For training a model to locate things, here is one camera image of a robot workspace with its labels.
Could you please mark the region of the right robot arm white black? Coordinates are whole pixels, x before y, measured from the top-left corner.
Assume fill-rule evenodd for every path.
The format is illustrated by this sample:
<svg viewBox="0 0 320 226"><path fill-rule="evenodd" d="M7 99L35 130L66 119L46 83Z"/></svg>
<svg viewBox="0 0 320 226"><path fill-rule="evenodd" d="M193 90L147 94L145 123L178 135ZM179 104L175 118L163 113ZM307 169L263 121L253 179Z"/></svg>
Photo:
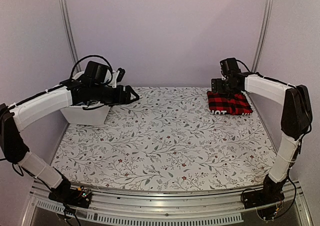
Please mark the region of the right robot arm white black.
<svg viewBox="0 0 320 226"><path fill-rule="evenodd" d="M211 81L207 92L208 107L214 115L251 115L253 110L245 96L256 94L282 106L281 142L272 168L265 177L266 187L259 192L262 204L278 196L276 186L283 184L295 164L305 135L312 130L312 109L306 86L294 86L257 73L235 73Z"/></svg>

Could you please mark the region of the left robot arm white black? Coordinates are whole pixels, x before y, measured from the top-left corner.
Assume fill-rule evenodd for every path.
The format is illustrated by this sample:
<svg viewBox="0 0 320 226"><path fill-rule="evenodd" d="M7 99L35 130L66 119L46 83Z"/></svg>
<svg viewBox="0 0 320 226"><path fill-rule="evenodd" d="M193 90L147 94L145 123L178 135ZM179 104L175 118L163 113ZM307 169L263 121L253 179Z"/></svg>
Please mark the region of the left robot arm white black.
<svg viewBox="0 0 320 226"><path fill-rule="evenodd" d="M55 195L63 203L70 203L75 196L69 180L32 153L21 132L57 111L61 111L70 124L102 126L110 107L128 105L139 98L129 85L88 86L76 80L66 80L11 106L3 103L0 106L0 147L4 159L55 190Z"/></svg>

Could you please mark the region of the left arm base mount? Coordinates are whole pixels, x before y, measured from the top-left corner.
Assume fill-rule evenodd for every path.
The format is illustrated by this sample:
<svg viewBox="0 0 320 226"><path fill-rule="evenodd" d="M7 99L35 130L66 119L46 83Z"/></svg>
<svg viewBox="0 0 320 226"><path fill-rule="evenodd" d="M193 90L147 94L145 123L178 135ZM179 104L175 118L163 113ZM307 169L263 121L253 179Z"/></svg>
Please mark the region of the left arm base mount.
<svg viewBox="0 0 320 226"><path fill-rule="evenodd" d="M88 209L92 200L92 190L83 186L72 188L68 184L62 184L52 188L48 198L69 206Z"/></svg>

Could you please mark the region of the red black plaid shirt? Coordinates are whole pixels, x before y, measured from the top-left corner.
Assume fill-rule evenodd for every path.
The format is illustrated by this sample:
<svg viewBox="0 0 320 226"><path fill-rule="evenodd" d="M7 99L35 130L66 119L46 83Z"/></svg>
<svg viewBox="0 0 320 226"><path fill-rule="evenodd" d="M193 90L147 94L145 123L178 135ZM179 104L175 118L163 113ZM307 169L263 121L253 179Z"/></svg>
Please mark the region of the red black plaid shirt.
<svg viewBox="0 0 320 226"><path fill-rule="evenodd" d="M222 94L208 91L208 107L213 115L251 115L252 107L243 93Z"/></svg>

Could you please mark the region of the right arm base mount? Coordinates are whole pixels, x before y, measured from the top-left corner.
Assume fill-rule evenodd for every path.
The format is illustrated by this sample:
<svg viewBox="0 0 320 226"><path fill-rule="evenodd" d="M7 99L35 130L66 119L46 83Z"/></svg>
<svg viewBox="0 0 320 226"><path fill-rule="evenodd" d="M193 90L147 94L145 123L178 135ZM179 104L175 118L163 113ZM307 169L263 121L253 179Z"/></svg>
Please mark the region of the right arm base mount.
<svg viewBox="0 0 320 226"><path fill-rule="evenodd" d="M245 209L256 208L273 203L278 203L285 199L282 184L264 184L262 189L245 189L240 200Z"/></svg>

